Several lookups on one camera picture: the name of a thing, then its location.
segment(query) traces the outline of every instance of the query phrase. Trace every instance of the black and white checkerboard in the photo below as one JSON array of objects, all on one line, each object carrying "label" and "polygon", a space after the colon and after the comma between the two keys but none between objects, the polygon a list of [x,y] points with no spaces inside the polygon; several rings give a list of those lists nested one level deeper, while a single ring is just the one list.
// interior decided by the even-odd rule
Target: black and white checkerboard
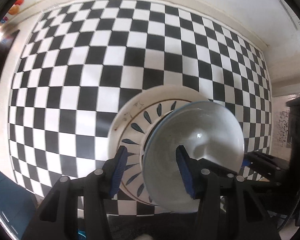
[{"label": "black and white checkerboard", "polygon": [[[9,144],[18,184],[46,196],[62,174],[84,177],[102,167],[116,113],[142,90],[164,84],[227,107],[242,126],[245,150],[269,153],[262,52],[225,25],[140,0],[78,2],[43,14],[12,83]],[[241,174],[258,179],[249,168]],[[112,214],[156,212],[122,192],[110,202]]]}]

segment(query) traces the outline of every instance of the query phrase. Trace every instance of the white square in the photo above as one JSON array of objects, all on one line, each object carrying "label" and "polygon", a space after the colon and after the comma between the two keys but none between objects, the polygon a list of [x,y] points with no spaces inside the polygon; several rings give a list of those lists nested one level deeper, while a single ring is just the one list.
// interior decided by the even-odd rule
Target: white square
[{"label": "white square", "polygon": [[105,8],[100,16],[101,19],[116,18],[119,12],[119,8]]},{"label": "white square", "polygon": [[37,57],[36,54],[30,55],[29,57],[27,57],[25,66],[24,66],[24,68],[23,68],[23,71],[28,71],[28,70],[31,70],[31,69],[32,69],[36,57]]},{"label": "white square", "polygon": [[76,158],[78,178],[83,178],[96,169],[96,161]]},{"label": "white square", "polygon": [[220,84],[224,84],[223,81],[223,69],[219,66],[211,64],[212,69],[212,80]]},{"label": "white square", "polygon": [[56,66],[52,68],[49,86],[62,87],[66,78],[68,66]]},{"label": "white square", "polygon": [[31,70],[28,80],[28,87],[29,88],[35,88],[39,84],[40,74],[41,74],[41,68],[35,68]]},{"label": "white square", "polygon": [[96,112],[76,111],[75,134],[95,136],[96,133]]},{"label": "white square", "polygon": [[60,109],[46,108],[44,118],[44,129],[48,131],[59,131]]},{"label": "white square", "polygon": [[213,99],[212,81],[205,78],[199,78],[199,92],[206,98]]},{"label": "white square", "polygon": [[181,40],[195,44],[195,39],[194,39],[194,32],[180,28],[181,29]]},{"label": "white square", "polygon": [[136,215],[137,202],[132,200],[118,200],[118,213],[120,215]]},{"label": "white square", "polygon": [[59,136],[59,153],[62,155],[76,157],[75,134],[58,133]]},{"label": "white square", "polygon": [[34,107],[46,108],[49,87],[37,87],[35,92]]},{"label": "white square", "polygon": [[159,22],[149,21],[148,33],[164,36],[165,33],[165,24]]},{"label": "white square", "polygon": [[181,40],[171,37],[165,37],[164,41],[165,52],[182,55]]},{"label": "white square", "polygon": [[15,73],[12,83],[12,89],[18,89],[21,86],[23,72]]},{"label": "white square", "polygon": [[123,66],[121,76],[121,88],[142,89],[143,68]]},{"label": "white square", "polygon": [[100,19],[87,19],[84,21],[80,32],[93,32],[96,30]]},{"label": "white square", "polygon": [[89,51],[89,46],[72,48],[68,65],[84,64]]},{"label": "white square", "polygon": [[39,150],[46,150],[45,131],[40,129],[32,129],[33,147]]},{"label": "white square", "polygon": [[113,31],[130,31],[132,19],[116,18],[112,27]]},{"label": "white square", "polygon": [[163,84],[182,86],[182,73],[164,71]]},{"label": "white square", "polygon": [[198,60],[182,56],[183,74],[199,77]]},{"label": "white square", "polygon": [[129,32],[127,47],[146,48],[147,34],[141,32]]},{"label": "white square", "polygon": [[42,68],[54,67],[56,65],[58,54],[59,54],[58,49],[48,51],[44,57]]},{"label": "white square", "polygon": [[150,11],[165,13],[165,5],[158,4],[158,3],[151,3]]},{"label": "white square", "polygon": [[192,21],[191,14],[189,12],[186,12],[184,10],[179,9],[179,17],[186,19],[188,21]]},{"label": "white square", "polygon": [[119,107],[120,88],[99,87],[97,111],[117,113]]},{"label": "white square", "polygon": [[26,156],[27,163],[29,163],[33,166],[37,166],[33,147],[29,147],[29,146],[25,145],[25,156]]},{"label": "white square", "polygon": [[196,47],[197,47],[198,60],[202,60],[204,62],[210,63],[209,49],[204,46],[200,46],[200,45],[196,45]]},{"label": "white square", "polygon": [[145,68],[164,69],[164,51],[146,49]]},{"label": "white square", "polygon": [[80,86],[98,87],[100,83],[102,65],[84,65],[82,68]]},{"label": "white square", "polygon": [[133,12],[132,18],[135,20],[145,20],[148,21],[150,16],[149,10],[141,10],[141,9],[135,9]]},{"label": "white square", "polygon": [[23,113],[23,126],[33,128],[34,107],[25,107]]},{"label": "white square", "polygon": [[27,88],[20,88],[18,90],[17,103],[16,106],[26,105]]},{"label": "white square", "polygon": [[53,40],[54,37],[49,37],[49,38],[46,38],[44,39],[40,46],[39,46],[39,49],[38,49],[38,53],[42,53],[42,52],[45,52],[45,51],[48,51],[49,48],[50,48],[50,45],[51,45],[51,42]]},{"label": "white square", "polygon": [[15,134],[16,134],[16,142],[25,144],[25,133],[24,133],[24,127],[21,125],[15,125]]},{"label": "white square", "polygon": [[46,152],[48,171],[62,174],[60,155],[57,153]]},{"label": "white square", "polygon": [[137,1],[124,0],[122,1],[120,8],[134,9],[136,7],[136,3]]},{"label": "white square", "polygon": [[126,47],[123,46],[108,46],[106,48],[104,65],[123,65]]},{"label": "white square", "polygon": [[107,137],[95,137],[95,159],[99,161],[108,160],[108,144],[109,138]]},{"label": "white square", "polygon": [[216,53],[220,53],[218,42],[210,37],[207,37],[207,40],[209,49],[215,51]]},{"label": "white square", "polygon": [[68,49],[73,48],[75,45],[75,42],[77,41],[77,38],[79,36],[79,33],[67,33],[61,42],[60,49]]},{"label": "white square", "polygon": [[91,46],[107,46],[109,44],[111,31],[95,31],[91,39]]},{"label": "white square", "polygon": [[62,87],[60,109],[76,110],[78,105],[80,87]]}]

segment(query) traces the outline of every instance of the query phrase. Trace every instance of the black square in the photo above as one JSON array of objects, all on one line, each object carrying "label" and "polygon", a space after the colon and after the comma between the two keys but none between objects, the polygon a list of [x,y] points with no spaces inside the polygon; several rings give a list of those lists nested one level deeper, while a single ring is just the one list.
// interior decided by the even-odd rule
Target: black square
[{"label": "black square", "polygon": [[189,75],[182,75],[182,85],[185,87],[192,88],[199,92],[199,78]]},{"label": "black square", "polygon": [[163,85],[162,70],[145,68],[143,71],[143,86],[142,89],[149,89]]},{"label": "black square", "polygon": [[95,111],[97,107],[98,87],[80,87],[78,110]]},{"label": "black square", "polygon": [[75,47],[88,46],[90,44],[92,35],[93,35],[93,32],[80,33],[74,46]]},{"label": "black square", "polygon": [[148,34],[146,48],[164,51],[164,37]]},{"label": "black square", "polygon": [[25,134],[25,145],[33,147],[32,128],[30,128],[30,127],[24,127],[24,134]]},{"label": "black square", "polygon": [[63,38],[64,35],[54,37],[49,47],[49,50],[59,49]]},{"label": "black square", "polygon": [[128,102],[131,98],[133,98],[134,96],[136,96],[141,92],[142,90],[140,89],[121,88],[120,95],[119,95],[119,109],[121,109],[121,107],[123,107],[125,103]]},{"label": "black square", "polygon": [[179,10],[176,7],[165,5],[165,13],[179,16]]},{"label": "black square", "polygon": [[221,63],[221,56],[219,53],[216,53],[212,50],[209,50],[209,54],[210,54],[210,62],[213,65],[222,67],[222,63]]},{"label": "black square", "polygon": [[199,77],[212,80],[211,64],[198,60]]},{"label": "black square", "polygon": [[50,82],[52,67],[41,70],[38,87],[48,87]]},{"label": "black square", "polygon": [[82,65],[68,66],[64,83],[65,86],[80,86],[82,67]]},{"label": "black square", "polygon": [[198,58],[197,47],[194,44],[181,41],[181,49],[182,55],[192,58]]},{"label": "black square", "polygon": [[249,92],[249,85],[248,85],[248,79],[241,76],[241,83],[242,83],[242,90]]},{"label": "black square", "polygon": [[75,134],[75,120],[75,110],[60,109],[59,132]]},{"label": "black square", "polygon": [[35,154],[35,162],[37,164],[37,167],[47,170],[47,159],[46,159],[46,153],[43,150],[34,149]]},{"label": "black square", "polygon": [[61,49],[58,53],[58,57],[56,60],[56,66],[68,65],[68,60],[70,57],[72,48],[69,49]]},{"label": "black square", "polygon": [[243,106],[242,90],[234,88],[234,102],[236,105]]},{"label": "black square", "polygon": [[103,66],[100,87],[120,87],[122,66]]},{"label": "black square", "polygon": [[59,108],[62,87],[50,87],[47,100],[47,108]]},{"label": "black square", "polygon": [[226,101],[225,85],[214,81],[212,85],[213,85],[213,100],[225,102]]},{"label": "black square", "polygon": [[60,155],[60,163],[62,174],[71,177],[78,177],[75,157]]},{"label": "black square", "polygon": [[154,21],[154,22],[164,23],[165,22],[165,15],[164,15],[164,13],[150,11],[149,20]]},{"label": "black square", "polygon": [[181,39],[181,30],[179,27],[171,26],[171,25],[165,25],[164,27],[164,35],[176,39]]},{"label": "black square", "polygon": [[97,30],[111,30],[114,24],[114,19],[100,19]]},{"label": "black square", "polygon": [[66,17],[63,19],[62,23],[71,22],[76,14],[76,12],[67,14]]},{"label": "black square", "polygon": [[103,9],[91,10],[87,16],[87,19],[100,18],[102,12],[103,12]]},{"label": "black square", "polygon": [[75,141],[77,157],[94,160],[94,137],[86,135],[76,135]]},{"label": "black square", "polygon": [[186,19],[180,18],[180,27],[185,28],[187,30],[193,31],[193,25],[191,21],[188,21]]},{"label": "black square", "polygon": [[26,154],[25,154],[25,146],[23,144],[17,143],[18,149],[18,157],[22,161],[26,161]]},{"label": "black square", "polygon": [[117,113],[97,112],[96,136],[107,137],[109,128]]},{"label": "black square", "polygon": [[207,36],[203,36],[201,34],[194,33],[194,39],[195,39],[195,44],[209,48]]},{"label": "black square", "polygon": [[165,52],[164,70],[182,73],[182,56]]},{"label": "black square", "polygon": [[148,21],[132,20],[130,30],[134,32],[148,32]]},{"label": "black square", "polygon": [[85,2],[85,3],[81,6],[80,11],[81,11],[81,10],[91,9],[91,7],[94,5],[94,2],[95,2],[95,1]]},{"label": "black square", "polygon": [[208,27],[205,27],[207,37],[217,40],[216,32]]},{"label": "black square", "polygon": [[35,57],[33,67],[32,67],[33,69],[42,67],[46,53],[47,52],[42,52],[42,53],[37,54],[37,56]]},{"label": "black square", "polygon": [[201,25],[203,25],[203,21],[202,21],[202,17],[197,15],[197,14],[194,14],[194,13],[190,13],[191,14],[191,20],[193,22],[196,22],[196,23],[199,23]]},{"label": "black square", "polygon": [[51,153],[59,153],[58,133],[53,131],[45,131],[46,133],[46,151]]},{"label": "black square", "polygon": [[223,69],[223,80],[224,80],[225,85],[234,87],[233,74],[231,71]]},{"label": "black square", "polygon": [[33,128],[44,130],[45,108],[34,109]]},{"label": "black square", "polygon": [[151,3],[145,1],[137,1],[136,9],[150,10]]},{"label": "black square", "polygon": [[229,51],[228,51],[228,47],[220,42],[218,42],[219,45],[219,51],[222,55],[225,55],[227,57],[229,57]]},{"label": "black square", "polygon": [[133,12],[133,9],[119,9],[117,18],[132,18]]},{"label": "black square", "polygon": [[124,65],[143,67],[145,62],[145,49],[127,48],[124,58]]},{"label": "black square", "polygon": [[103,64],[106,47],[90,47],[86,58],[86,64]]},{"label": "black square", "polygon": [[37,167],[35,167],[35,166],[28,163],[28,170],[29,170],[30,178],[37,181],[37,182],[39,182]]},{"label": "black square", "polygon": [[112,31],[109,46],[126,46],[129,32],[115,32]]}]

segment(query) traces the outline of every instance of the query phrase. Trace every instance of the orange balloon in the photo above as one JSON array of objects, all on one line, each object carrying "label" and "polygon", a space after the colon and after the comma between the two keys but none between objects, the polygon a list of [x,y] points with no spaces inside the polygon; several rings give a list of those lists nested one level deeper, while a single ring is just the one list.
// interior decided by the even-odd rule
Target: orange balloon
[{"label": "orange balloon", "polygon": [[8,14],[10,15],[16,15],[20,11],[19,5],[13,5],[10,10],[8,11]]}]

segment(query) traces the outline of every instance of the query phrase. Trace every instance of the screw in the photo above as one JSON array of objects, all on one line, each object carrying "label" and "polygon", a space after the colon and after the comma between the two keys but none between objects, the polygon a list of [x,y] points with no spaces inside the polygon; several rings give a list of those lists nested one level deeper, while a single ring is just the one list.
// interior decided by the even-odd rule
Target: screw
[{"label": "screw", "polygon": [[102,173],[103,173],[103,169],[96,169],[94,171],[94,174],[96,174],[96,175],[101,175]]},{"label": "screw", "polygon": [[66,181],[68,181],[68,177],[67,176],[62,176],[61,178],[60,178],[60,182],[66,182]]},{"label": "screw", "polygon": [[203,174],[203,175],[209,175],[210,171],[208,169],[202,169],[201,170],[201,174]]}]

